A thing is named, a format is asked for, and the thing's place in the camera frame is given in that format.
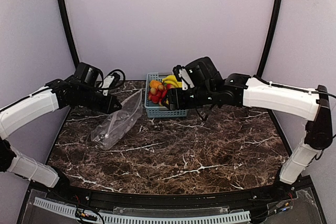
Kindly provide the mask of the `clear zip top bag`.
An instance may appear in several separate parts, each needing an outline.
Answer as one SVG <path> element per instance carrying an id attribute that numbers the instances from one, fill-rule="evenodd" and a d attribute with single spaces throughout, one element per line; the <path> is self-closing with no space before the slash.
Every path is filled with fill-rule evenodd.
<path id="1" fill-rule="evenodd" d="M 104 151 L 115 146 L 142 116 L 142 90 L 126 98 L 121 105 L 121 110 L 110 114 L 91 132 L 91 140 Z"/>

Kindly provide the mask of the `red lychee bunch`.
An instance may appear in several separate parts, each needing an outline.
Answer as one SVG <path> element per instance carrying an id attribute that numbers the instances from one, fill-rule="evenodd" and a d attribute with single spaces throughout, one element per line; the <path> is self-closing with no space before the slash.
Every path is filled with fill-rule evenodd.
<path id="1" fill-rule="evenodd" d="M 171 84 L 158 84 L 157 86 L 150 87 L 148 101 L 162 106 L 162 101 L 165 98 L 167 91 L 172 88 L 175 88 L 175 86 Z"/>

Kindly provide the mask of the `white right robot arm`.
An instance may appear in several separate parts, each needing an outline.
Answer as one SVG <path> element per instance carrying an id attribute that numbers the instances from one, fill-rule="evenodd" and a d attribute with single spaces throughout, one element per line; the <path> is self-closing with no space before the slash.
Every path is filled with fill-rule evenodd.
<path id="1" fill-rule="evenodd" d="M 224 79 L 209 57 L 194 60 L 185 67 L 177 65 L 173 73 L 182 87 L 169 89 L 162 99 L 162 104 L 171 111 L 231 105 L 279 111 L 307 121 L 305 137 L 280 169 L 278 180 L 282 184 L 293 184 L 333 142 L 331 94 L 325 86 L 297 88 L 239 73 Z"/>

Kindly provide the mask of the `light blue plastic basket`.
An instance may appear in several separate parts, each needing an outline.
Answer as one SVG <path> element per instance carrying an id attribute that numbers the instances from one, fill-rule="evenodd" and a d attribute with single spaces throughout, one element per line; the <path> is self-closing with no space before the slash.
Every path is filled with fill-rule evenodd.
<path id="1" fill-rule="evenodd" d="M 164 77 L 170 75 L 168 72 L 151 72 L 146 76 L 146 88 L 145 88 L 145 98 L 144 98 L 144 108 L 146 110 L 148 118 L 181 118 L 186 117 L 188 110 L 168 110 L 164 106 L 155 104 L 148 100 L 148 95 L 150 93 L 150 81 L 157 80 L 161 81 Z"/>

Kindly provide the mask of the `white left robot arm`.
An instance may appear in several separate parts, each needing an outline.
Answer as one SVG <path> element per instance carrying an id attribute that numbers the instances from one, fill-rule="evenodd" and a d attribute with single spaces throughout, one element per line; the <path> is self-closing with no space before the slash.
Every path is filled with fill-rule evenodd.
<path id="1" fill-rule="evenodd" d="M 48 188 L 63 188 L 69 180 L 62 171 L 42 164 L 11 146 L 7 138 L 33 120 L 65 107 L 84 106 L 104 114 L 122 108 L 109 91 L 125 82 L 120 69 L 106 77 L 100 69 L 79 63 L 74 74 L 65 80 L 55 79 L 39 90 L 1 109 L 1 172 L 10 172 Z"/>

